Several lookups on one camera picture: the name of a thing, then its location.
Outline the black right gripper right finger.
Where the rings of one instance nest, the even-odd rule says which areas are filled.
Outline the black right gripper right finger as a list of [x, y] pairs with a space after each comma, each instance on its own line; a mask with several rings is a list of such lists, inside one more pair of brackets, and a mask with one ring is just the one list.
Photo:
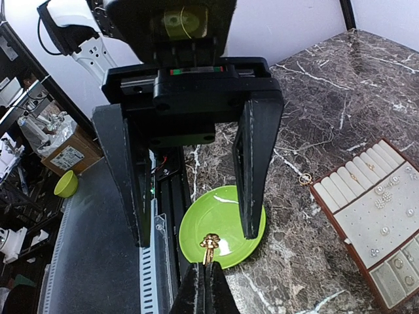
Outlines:
[[239, 313], [220, 263], [205, 269], [205, 313]]

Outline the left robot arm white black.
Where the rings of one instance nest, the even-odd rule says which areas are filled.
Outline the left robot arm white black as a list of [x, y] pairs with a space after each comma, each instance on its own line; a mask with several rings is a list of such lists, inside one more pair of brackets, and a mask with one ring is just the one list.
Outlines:
[[237, 122], [232, 146], [244, 237], [259, 233], [284, 101], [266, 60], [226, 57], [235, 1], [46, 1], [39, 21], [59, 53], [101, 84], [92, 123], [134, 241], [151, 237], [151, 154], [172, 159]]

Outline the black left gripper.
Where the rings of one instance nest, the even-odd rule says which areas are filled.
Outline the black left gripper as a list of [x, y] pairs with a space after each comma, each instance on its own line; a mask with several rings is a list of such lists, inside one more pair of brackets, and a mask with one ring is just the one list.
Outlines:
[[232, 146], [244, 237], [255, 239], [264, 187], [283, 112], [283, 97], [264, 58], [220, 58], [215, 65], [108, 70], [101, 87], [114, 105], [92, 123], [138, 247], [151, 242], [149, 148], [207, 144], [215, 125], [238, 122]]

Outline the jewelry tray brown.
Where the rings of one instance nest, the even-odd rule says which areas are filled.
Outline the jewelry tray brown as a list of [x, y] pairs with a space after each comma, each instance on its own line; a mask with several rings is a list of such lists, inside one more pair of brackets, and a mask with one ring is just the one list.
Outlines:
[[418, 295], [418, 166], [410, 158], [381, 138], [310, 192], [385, 313]]

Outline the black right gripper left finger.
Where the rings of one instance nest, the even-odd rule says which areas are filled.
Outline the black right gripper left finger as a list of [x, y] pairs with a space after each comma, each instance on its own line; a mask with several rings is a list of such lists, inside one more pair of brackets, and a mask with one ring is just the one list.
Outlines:
[[170, 313], [205, 313], [205, 267], [192, 263], [187, 268]]

